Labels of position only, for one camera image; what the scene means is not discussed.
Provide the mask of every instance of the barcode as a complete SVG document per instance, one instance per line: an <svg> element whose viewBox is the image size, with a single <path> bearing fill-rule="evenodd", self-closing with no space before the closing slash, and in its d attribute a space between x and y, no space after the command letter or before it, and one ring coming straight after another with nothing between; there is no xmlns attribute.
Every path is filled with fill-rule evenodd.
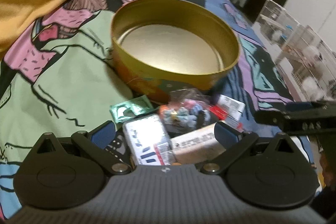
<svg viewBox="0 0 336 224"><path fill-rule="evenodd" d="M237 110L239 109L239 103L233 101L233 100L230 100L230 104L229 104L230 108L233 108L234 110Z"/></svg>

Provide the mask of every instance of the gray textured grip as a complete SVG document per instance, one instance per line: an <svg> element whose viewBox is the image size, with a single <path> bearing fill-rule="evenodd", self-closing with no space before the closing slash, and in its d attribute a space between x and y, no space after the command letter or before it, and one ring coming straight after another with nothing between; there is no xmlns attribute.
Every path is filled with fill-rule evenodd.
<svg viewBox="0 0 336 224"><path fill-rule="evenodd" d="M133 173L112 177L86 204L61 211L24 207L7 223L319 224L325 220L309 206L267 211L248 205L236 198L219 176L201 174L193 165L169 169L140 165Z"/></svg>

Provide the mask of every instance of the clutter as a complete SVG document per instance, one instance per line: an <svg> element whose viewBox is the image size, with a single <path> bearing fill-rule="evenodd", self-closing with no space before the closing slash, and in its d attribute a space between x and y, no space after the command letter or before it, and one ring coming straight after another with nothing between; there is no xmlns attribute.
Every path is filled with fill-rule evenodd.
<svg viewBox="0 0 336 224"><path fill-rule="evenodd" d="M169 136L157 114L126 122L123 130L136 165L170 165L176 162Z"/></svg>
<svg viewBox="0 0 336 224"><path fill-rule="evenodd" d="M126 122L139 115L151 112L153 106L146 95L110 107L115 123Z"/></svg>
<svg viewBox="0 0 336 224"><path fill-rule="evenodd" d="M176 90L170 93L170 98L169 104L161 106L159 110L165 124L191 129L209 124L208 100L199 90Z"/></svg>

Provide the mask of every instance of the label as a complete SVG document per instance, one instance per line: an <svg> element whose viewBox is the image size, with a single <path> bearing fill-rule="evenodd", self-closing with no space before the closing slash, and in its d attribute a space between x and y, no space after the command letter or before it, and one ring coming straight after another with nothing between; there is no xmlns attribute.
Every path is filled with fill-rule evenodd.
<svg viewBox="0 0 336 224"><path fill-rule="evenodd" d="M239 121L242 112L244 111L245 104L242 102L239 102L235 99L232 99L228 96L221 95L219 97L219 100L217 102L217 105L224 110L227 111L227 113L237 121Z"/></svg>
<svg viewBox="0 0 336 224"><path fill-rule="evenodd" d="M171 139L173 153L180 164L195 164L212 160L224 152L215 139L215 123Z"/></svg>

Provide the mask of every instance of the small box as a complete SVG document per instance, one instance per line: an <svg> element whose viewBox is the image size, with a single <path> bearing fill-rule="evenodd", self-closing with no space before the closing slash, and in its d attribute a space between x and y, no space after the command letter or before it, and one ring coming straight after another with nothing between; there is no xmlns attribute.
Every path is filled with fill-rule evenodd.
<svg viewBox="0 0 336 224"><path fill-rule="evenodd" d="M123 131L136 165L169 165L175 162L169 136L157 114L126 122Z"/></svg>
<svg viewBox="0 0 336 224"><path fill-rule="evenodd" d="M225 95L221 95L219 97L216 105L226 110L228 115L236 119L237 121L239 121L242 112L244 111L245 108L244 103L239 102Z"/></svg>
<svg viewBox="0 0 336 224"><path fill-rule="evenodd" d="M171 139L175 159L180 164L212 160L225 151L214 135L215 123Z"/></svg>

